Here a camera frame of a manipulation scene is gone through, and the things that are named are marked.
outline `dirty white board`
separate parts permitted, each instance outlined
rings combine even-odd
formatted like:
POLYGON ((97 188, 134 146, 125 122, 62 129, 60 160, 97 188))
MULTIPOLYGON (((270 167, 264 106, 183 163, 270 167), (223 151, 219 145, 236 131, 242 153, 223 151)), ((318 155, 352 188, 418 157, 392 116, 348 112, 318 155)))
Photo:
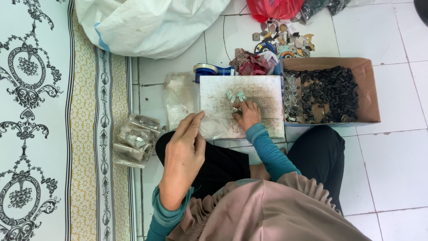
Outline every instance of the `dirty white board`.
POLYGON ((234 94, 242 89, 248 100, 257 103, 262 124, 271 138, 284 138, 284 107, 282 105, 281 79, 278 75, 253 76, 201 76, 200 109, 212 110, 227 119, 229 131, 222 138, 245 138, 244 131, 230 114, 232 104, 225 93, 234 94))

